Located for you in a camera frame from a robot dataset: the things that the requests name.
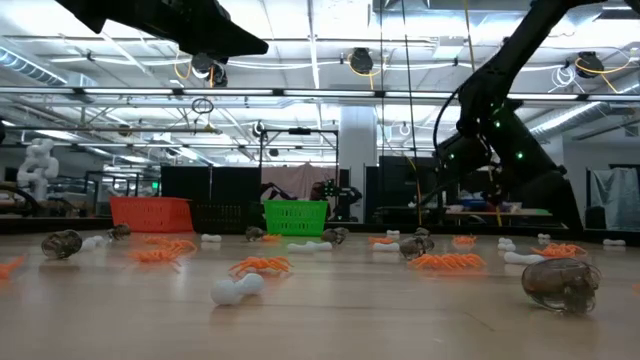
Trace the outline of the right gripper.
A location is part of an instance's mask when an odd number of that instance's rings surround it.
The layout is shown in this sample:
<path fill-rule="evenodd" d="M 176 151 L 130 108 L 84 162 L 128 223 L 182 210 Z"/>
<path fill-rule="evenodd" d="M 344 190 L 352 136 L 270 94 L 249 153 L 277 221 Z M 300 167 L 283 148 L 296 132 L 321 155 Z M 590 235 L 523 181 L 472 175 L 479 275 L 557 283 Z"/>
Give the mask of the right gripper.
<path fill-rule="evenodd" d="M 536 178 L 512 188 L 507 200 L 519 203 L 514 226 L 582 230 L 582 220 L 565 168 L 557 165 L 515 110 L 521 102 L 503 102 L 492 113 L 492 148 L 517 178 Z"/>

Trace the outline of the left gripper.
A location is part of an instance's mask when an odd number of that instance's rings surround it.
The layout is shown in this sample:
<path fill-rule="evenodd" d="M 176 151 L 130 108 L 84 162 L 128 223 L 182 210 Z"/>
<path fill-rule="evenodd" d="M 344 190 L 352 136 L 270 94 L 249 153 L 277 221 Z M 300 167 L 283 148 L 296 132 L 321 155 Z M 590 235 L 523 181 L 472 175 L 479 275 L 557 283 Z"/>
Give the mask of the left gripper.
<path fill-rule="evenodd" d="M 194 57 L 259 56 L 269 45 L 233 22 L 217 0 L 160 1 L 150 27 L 156 36 L 170 39 Z"/>

